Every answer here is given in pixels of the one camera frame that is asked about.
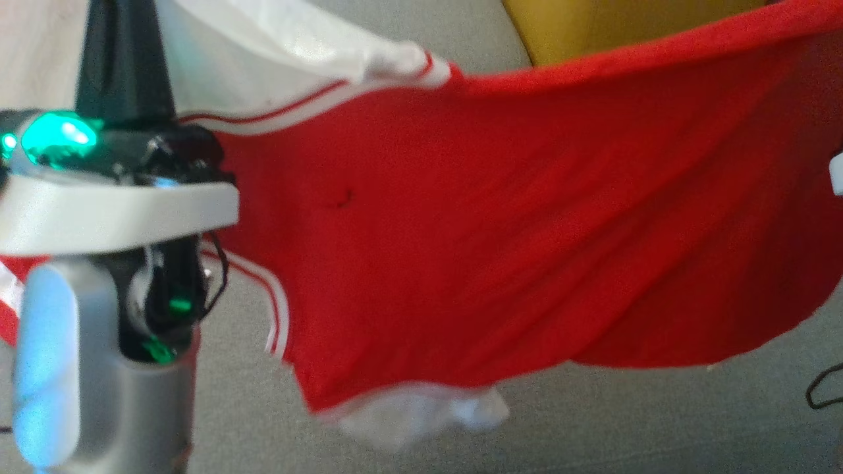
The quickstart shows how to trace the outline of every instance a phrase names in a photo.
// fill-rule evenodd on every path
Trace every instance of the red fabric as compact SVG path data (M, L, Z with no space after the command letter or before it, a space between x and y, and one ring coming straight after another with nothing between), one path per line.
M224 243L281 279L313 410L568 359L713 363L843 274L842 57L843 3L791 0L224 135L242 191Z
M32 267L44 261L44 259L37 258L7 257L0 260L2 260L0 264L4 265L21 282L26 280L26 275ZM18 339L18 316L3 301L0 301L0 339L11 346L14 346Z

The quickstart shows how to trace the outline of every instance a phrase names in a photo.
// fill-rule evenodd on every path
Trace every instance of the green led light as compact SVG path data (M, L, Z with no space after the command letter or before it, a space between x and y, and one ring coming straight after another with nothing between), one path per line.
M84 158L97 144L91 126L72 112L49 112L38 117L24 135L20 145L35 164L48 164L61 169L69 159Z
M144 342L143 348L149 351L149 355L159 364L170 364L175 361L175 351L167 347L157 337L152 337Z
M169 301L169 310L172 313L186 315L193 310L193 303L187 298L172 298Z
M2 152L0 154L3 156L3 159L8 161L12 158L14 148L18 146L18 139L12 133L7 133L0 140L0 145L2 145Z
M13 134L7 133L3 135L3 147L6 149L12 149L18 146L18 139L14 137Z

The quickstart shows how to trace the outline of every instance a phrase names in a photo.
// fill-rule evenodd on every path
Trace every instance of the white trim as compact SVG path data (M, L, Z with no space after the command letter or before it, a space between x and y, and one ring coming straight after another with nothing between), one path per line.
M0 261L0 302L14 311L20 319L20 308L24 302L24 283Z
M202 117L188 120L187 123L193 123L202 127L208 128L216 132L231 133L233 135L254 136L264 133L275 132L277 130L292 127L298 123L307 121L323 112L326 112L340 104L346 103L350 100L361 97L365 94L386 89L436 89L445 85L451 77L451 68L447 62L442 59L433 57L431 69L427 71L423 78L400 81L400 80L379 80L368 83L349 83L343 84L340 87L332 89L325 94L319 95L312 100L304 101L300 106L291 109L288 112L271 116L261 121L240 121L242 117L261 116L265 115L264 110L245 111L239 117L231 117L239 120L239 122L232 123L227 121L226 117ZM318 90L314 90L313 94L318 94ZM194 116L200 114L185 113L183 116Z
M201 249L206 252L206 255L210 254L210 256L216 258L217 249L212 243L203 241ZM270 289L270 293L267 295L272 303L270 304L270 331L266 338L265 350L278 358L283 357L284 349L287 347L287 338L289 337L290 307L287 302L287 294L284 292L281 282L278 281L278 278L274 273L250 260L243 258L242 256L239 256L229 250L225 251L225 255L235 266L242 267L246 271L252 273ZM242 272L240 273L249 279L255 279L252 275L244 274ZM272 342L276 339L276 337L278 344L276 345L275 352L272 352Z

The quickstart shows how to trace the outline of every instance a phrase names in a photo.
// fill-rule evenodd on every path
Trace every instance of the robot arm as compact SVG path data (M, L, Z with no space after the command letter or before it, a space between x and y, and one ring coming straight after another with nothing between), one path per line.
M154 2L92 0L79 77L75 112L0 113L0 254L53 257L24 292L14 436L36 472L184 472L200 238L239 194L175 120Z

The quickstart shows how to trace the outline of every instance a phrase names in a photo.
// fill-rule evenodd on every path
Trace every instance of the yellow cushion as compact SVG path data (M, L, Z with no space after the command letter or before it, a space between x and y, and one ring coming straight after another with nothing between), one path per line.
M536 66L691 30L765 0L503 0Z

